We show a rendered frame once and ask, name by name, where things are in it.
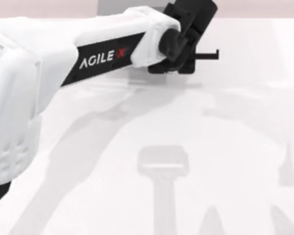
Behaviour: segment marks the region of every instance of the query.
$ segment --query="white arm segment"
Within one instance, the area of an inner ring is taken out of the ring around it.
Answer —
[[[168,28],[180,31],[180,23],[147,6],[93,19],[0,19],[0,185],[34,159],[40,114],[75,65],[77,47],[144,32],[131,62],[149,66],[165,59],[158,45]]]

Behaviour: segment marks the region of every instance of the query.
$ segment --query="white table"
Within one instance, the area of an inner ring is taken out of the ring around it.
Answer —
[[[124,69],[59,91],[0,235],[158,235],[170,211],[161,235],[292,234],[294,19],[215,19],[198,51],[217,48],[192,76]],[[175,199],[154,200],[144,155],[189,161]]]

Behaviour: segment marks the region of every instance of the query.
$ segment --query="white robotic arm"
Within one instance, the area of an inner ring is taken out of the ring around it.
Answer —
[[[0,19],[0,199],[33,161],[41,113],[61,87],[130,65],[194,72],[216,10],[211,0],[177,0],[164,13],[141,6],[93,19]]]

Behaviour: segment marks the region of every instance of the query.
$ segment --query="black bracket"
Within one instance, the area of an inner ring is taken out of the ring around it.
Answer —
[[[169,3],[163,13],[178,20],[181,31],[170,28],[163,34],[159,51],[166,59],[149,66],[148,71],[156,74],[171,71],[192,74],[195,72],[195,60],[218,60],[219,50],[215,54],[196,54],[196,46],[217,9],[212,0],[176,0],[174,4]]]

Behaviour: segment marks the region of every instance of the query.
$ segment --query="red logo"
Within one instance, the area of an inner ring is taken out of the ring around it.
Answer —
[[[125,53],[126,53],[126,48],[125,47],[120,48],[117,51],[117,58],[123,58],[123,57],[125,57]]]

